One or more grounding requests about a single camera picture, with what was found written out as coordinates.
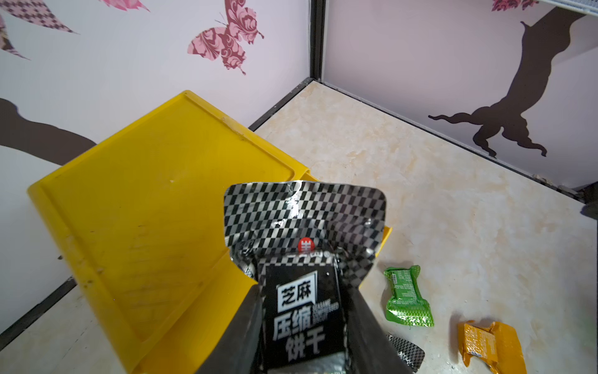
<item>marble tile floor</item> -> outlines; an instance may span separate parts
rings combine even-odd
[[[517,330],[527,372],[596,373],[596,221],[582,204],[319,83],[257,134],[323,181],[375,186],[394,228],[361,292],[383,330],[426,352],[421,373],[466,368],[456,323]],[[418,264],[436,326],[388,322],[382,271]],[[78,287],[0,351],[0,373],[124,373]]]

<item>green candy wrapper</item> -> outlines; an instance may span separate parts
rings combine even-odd
[[[419,265],[414,265],[409,269],[389,267],[384,271],[392,289],[392,297],[386,304],[387,320],[409,326],[434,326],[430,304],[417,287],[420,270]]]

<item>orange candy wrapper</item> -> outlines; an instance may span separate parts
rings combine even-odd
[[[509,325],[493,322],[489,328],[472,326],[475,321],[459,324],[459,352],[469,366],[478,357],[494,374],[527,374],[517,332]]]

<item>silver checkered wrapper piece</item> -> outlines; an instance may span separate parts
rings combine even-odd
[[[386,337],[396,349],[396,354],[413,370],[414,373],[417,373],[419,367],[423,363],[423,358],[426,356],[426,352],[408,340],[390,334],[387,334]]]
[[[382,191],[311,181],[235,184],[224,194],[224,240],[232,260],[257,279],[261,258],[297,253],[302,238],[338,257],[342,281],[357,287],[380,250]]]

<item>yellow plastic bin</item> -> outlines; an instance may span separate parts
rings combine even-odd
[[[125,369],[188,374],[254,284],[224,245],[225,190],[298,179],[316,180],[185,91],[28,192]]]

